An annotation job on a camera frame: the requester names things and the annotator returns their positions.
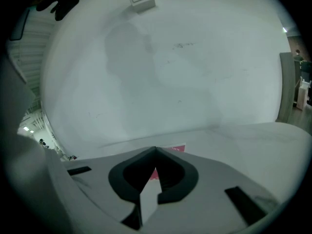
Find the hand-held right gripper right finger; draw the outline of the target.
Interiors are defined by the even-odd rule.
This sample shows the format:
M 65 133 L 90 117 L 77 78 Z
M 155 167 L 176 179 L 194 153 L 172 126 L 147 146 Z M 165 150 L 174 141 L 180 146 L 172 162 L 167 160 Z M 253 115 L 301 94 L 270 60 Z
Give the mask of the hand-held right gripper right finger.
M 263 186 L 212 159 L 157 149 L 161 193 L 148 234 L 234 234 L 279 206 Z

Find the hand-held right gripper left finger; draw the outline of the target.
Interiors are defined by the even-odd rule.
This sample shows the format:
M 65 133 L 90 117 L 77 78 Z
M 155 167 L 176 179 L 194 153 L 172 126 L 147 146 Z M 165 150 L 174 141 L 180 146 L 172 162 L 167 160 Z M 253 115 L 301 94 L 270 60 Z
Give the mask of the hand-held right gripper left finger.
M 71 179 L 98 209 L 134 230 L 156 212 L 156 180 L 144 156 L 150 147 L 64 162 Z

